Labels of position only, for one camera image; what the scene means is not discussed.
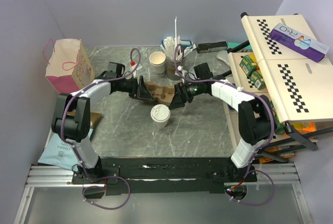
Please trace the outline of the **white plastic cup lid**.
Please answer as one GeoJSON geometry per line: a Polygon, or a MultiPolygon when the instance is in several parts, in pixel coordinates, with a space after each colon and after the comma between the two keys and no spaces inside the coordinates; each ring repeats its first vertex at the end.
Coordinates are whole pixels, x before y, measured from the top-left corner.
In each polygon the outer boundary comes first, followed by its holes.
{"type": "Polygon", "coordinates": [[[151,111],[150,116],[156,122],[164,122],[167,121],[170,117],[170,110],[166,105],[158,104],[155,105],[151,111]]]}

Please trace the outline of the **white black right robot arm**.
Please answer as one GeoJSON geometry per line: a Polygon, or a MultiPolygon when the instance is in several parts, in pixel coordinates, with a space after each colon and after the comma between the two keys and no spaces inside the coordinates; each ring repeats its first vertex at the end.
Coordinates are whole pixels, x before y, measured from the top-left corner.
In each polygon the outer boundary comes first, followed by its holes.
{"type": "Polygon", "coordinates": [[[231,156],[233,165],[227,169],[232,181],[240,181],[245,168],[264,143],[272,139],[275,120],[266,96],[257,96],[230,83],[223,74],[214,76],[207,63],[194,66],[195,79],[185,77],[174,86],[175,93],[169,109],[184,107],[195,96],[209,94],[221,99],[238,113],[240,141],[231,156]]]}

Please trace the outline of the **grey straw holder cup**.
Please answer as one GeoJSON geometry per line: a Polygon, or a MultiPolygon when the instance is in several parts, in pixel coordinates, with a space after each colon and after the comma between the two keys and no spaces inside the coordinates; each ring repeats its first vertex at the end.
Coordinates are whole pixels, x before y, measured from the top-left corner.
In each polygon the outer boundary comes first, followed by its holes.
{"type": "Polygon", "coordinates": [[[174,61],[171,57],[166,57],[166,76],[172,81],[180,80],[180,76],[176,73],[174,61]]]}

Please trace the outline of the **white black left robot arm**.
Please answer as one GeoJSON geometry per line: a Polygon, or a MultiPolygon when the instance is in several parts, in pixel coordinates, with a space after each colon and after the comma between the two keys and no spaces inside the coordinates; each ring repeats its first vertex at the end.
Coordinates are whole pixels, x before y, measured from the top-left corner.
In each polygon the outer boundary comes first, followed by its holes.
{"type": "Polygon", "coordinates": [[[113,92],[124,92],[130,98],[152,102],[143,76],[126,79],[125,65],[110,62],[108,69],[90,85],[71,94],[59,94],[52,120],[52,131],[70,145],[78,161],[79,173],[90,183],[103,177],[101,158],[94,151],[88,133],[91,121],[91,105],[113,92]]]}

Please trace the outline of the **brown pulp cup carrier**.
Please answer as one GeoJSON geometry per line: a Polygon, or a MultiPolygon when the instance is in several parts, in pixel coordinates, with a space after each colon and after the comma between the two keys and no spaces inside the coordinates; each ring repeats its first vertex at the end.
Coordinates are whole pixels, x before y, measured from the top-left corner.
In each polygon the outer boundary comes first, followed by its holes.
{"type": "Polygon", "coordinates": [[[170,106],[175,95],[175,88],[172,85],[159,86],[156,83],[147,81],[145,86],[159,104],[170,106]]]}

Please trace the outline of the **white paper cup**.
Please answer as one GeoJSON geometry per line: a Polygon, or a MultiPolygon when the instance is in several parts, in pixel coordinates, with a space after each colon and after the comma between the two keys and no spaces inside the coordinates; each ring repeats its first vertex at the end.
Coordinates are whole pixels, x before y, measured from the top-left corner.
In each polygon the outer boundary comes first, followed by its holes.
{"type": "Polygon", "coordinates": [[[165,128],[168,124],[168,121],[169,121],[168,118],[165,118],[165,119],[162,119],[162,120],[153,118],[154,125],[159,129],[165,128]]]}

